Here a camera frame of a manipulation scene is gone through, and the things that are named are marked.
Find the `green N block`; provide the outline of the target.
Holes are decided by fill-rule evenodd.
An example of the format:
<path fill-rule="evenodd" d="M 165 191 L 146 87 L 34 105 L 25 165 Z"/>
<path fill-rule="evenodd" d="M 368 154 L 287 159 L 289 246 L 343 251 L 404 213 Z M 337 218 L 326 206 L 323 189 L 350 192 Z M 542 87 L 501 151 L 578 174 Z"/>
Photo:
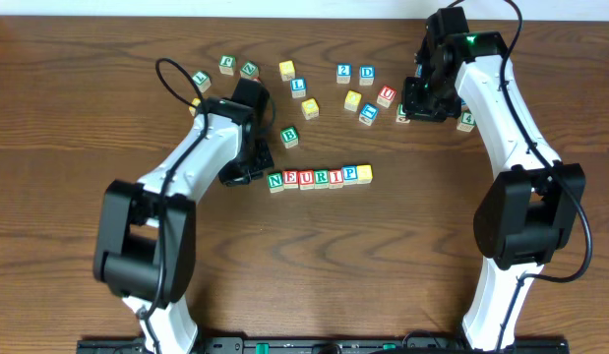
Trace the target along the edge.
<path fill-rule="evenodd" d="M 277 193 L 284 190 L 284 182 L 281 172 L 269 174 L 267 176 L 267 181 L 271 193 Z"/>

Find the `red E block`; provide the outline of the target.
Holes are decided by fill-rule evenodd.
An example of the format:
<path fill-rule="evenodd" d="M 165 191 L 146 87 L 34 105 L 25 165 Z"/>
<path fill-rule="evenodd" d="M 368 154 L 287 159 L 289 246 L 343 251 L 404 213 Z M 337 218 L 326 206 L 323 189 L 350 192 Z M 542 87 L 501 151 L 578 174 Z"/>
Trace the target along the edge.
<path fill-rule="evenodd" d="M 298 171 L 297 170 L 284 170 L 282 172 L 283 186 L 285 189 L 298 189 Z"/>

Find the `green R block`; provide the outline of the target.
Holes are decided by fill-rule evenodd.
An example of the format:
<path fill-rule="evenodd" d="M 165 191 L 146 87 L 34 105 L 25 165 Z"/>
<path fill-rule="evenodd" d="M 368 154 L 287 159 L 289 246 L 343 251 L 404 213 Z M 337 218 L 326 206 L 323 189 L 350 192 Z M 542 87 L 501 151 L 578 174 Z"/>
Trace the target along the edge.
<path fill-rule="evenodd" d="M 315 189 L 327 189 L 330 186 L 329 170 L 320 169 L 314 171 Z"/>

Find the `yellow O block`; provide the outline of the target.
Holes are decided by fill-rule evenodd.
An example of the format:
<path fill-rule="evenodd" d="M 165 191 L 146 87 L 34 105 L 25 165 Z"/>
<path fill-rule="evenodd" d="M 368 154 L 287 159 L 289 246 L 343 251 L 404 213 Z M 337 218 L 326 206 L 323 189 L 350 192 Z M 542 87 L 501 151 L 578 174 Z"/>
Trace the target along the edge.
<path fill-rule="evenodd" d="M 301 103 L 301 110 L 306 120 L 317 118 L 320 115 L 320 108 L 315 98 L 304 100 Z"/>

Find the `blue L block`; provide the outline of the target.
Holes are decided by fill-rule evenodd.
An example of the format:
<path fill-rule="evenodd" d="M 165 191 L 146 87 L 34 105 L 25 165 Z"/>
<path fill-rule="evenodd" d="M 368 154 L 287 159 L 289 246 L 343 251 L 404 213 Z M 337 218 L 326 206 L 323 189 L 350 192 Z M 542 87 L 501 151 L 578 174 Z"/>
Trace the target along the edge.
<path fill-rule="evenodd" d="M 302 98 L 307 95 L 307 85 L 304 78 L 294 78 L 289 83 L 293 98 Z"/>

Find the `red I block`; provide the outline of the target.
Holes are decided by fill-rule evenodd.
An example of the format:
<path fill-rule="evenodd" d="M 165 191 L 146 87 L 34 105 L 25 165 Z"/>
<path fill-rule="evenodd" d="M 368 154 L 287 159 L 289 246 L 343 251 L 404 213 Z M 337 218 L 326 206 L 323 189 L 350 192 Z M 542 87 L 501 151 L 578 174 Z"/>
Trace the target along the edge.
<path fill-rule="evenodd" d="M 328 173 L 329 173 L 329 188 L 330 189 L 342 188 L 344 185 L 342 170 L 341 169 L 332 169 L 332 170 L 329 170 Z"/>

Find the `blue P block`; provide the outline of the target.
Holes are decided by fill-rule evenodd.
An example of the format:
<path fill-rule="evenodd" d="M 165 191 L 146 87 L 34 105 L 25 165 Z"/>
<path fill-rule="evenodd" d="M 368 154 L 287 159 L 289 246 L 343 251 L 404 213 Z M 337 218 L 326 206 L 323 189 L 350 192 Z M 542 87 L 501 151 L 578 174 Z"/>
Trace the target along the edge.
<path fill-rule="evenodd" d="M 358 183 L 358 173 L 356 165 L 346 165 L 341 168 L 342 179 L 344 185 L 352 185 Z"/>

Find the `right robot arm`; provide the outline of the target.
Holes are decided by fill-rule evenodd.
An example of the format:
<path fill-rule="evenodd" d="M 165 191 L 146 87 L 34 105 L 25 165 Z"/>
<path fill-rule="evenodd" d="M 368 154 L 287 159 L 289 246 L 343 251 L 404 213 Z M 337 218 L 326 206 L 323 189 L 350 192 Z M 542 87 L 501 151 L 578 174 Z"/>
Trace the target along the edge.
<path fill-rule="evenodd" d="M 458 1 L 431 15 L 425 29 L 414 59 L 420 72 L 403 83 L 402 111 L 437 123 L 470 114 L 494 178 L 473 217 L 483 261 L 461 322 L 465 347 L 513 352 L 531 284 L 573 282 L 590 265 L 592 232 L 581 205 L 585 175 L 539 132 L 518 90 L 512 43 L 496 31 L 470 31 Z"/>

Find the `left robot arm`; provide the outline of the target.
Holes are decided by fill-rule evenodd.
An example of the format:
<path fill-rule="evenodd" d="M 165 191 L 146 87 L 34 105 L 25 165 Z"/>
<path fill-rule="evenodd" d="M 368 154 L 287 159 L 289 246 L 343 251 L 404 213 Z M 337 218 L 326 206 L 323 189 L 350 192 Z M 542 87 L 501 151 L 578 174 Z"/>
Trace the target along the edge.
<path fill-rule="evenodd" d="M 185 293 L 196 260 L 196 208 L 214 180 L 247 185 L 274 166 L 261 122 L 270 101 L 257 80 L 195 110 L 178 147 L 134 183 L 113 181 L 103 197 L 93 276 L 139 319 L 151 353 L 188 353 L 199 335 Z"/>

